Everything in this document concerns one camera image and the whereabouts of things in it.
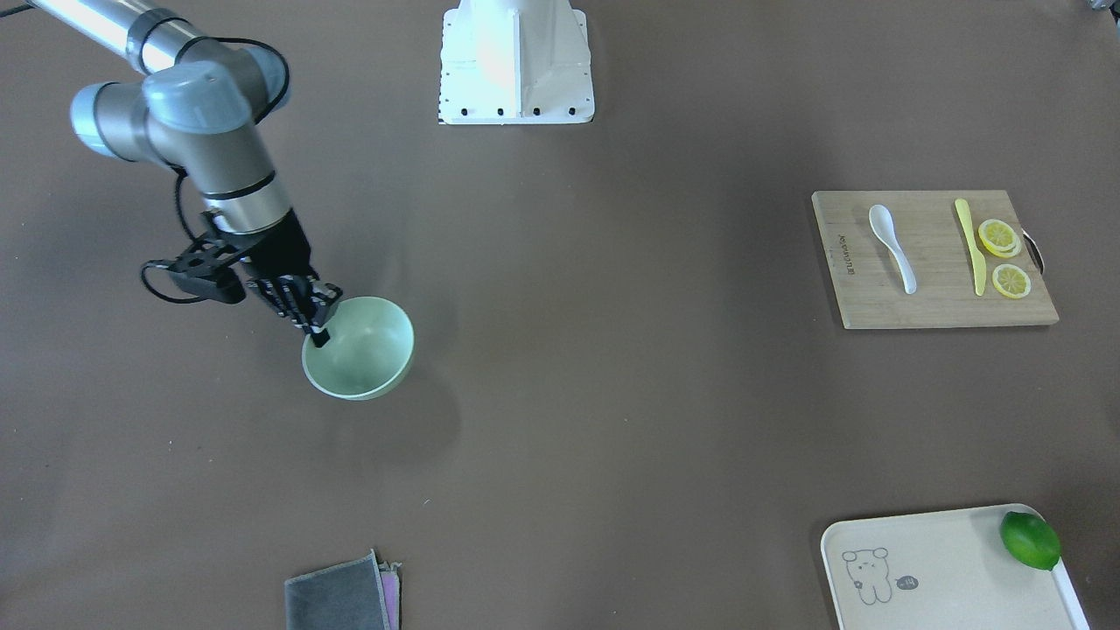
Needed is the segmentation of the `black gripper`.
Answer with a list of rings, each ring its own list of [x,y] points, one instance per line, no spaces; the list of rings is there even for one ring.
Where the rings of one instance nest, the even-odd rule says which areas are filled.
[[[248,287],[256,291],[280,318],[305,333],[305,342],[324,348],[332,342],[327,328],[343,290],[325,282],[312,268],[312,248],[293,210],[264,230],[232,233],[216,228],[213,234],[231,245],[248,271]]]

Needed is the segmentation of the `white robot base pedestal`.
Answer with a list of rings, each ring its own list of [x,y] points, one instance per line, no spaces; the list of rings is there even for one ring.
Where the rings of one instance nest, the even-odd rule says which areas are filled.
[[[460,1],[444,13],[437,122],[590,123],[587,16],[568,1]]]

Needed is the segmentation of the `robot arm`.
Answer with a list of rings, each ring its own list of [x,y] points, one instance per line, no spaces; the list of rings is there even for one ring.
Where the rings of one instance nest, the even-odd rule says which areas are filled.
[[[215,38],[148,1],[36,1],[36,9],[128,61],[140,82],[80,90],[73,132],[96,154],[149,163],[199,192],[199,232],[167,274],[176,304],[237,304],[255,291],[280,318],[323,348],[340,288],[324,282],[291,196],[256,124],[284,103],[291,68],[276,48]]]

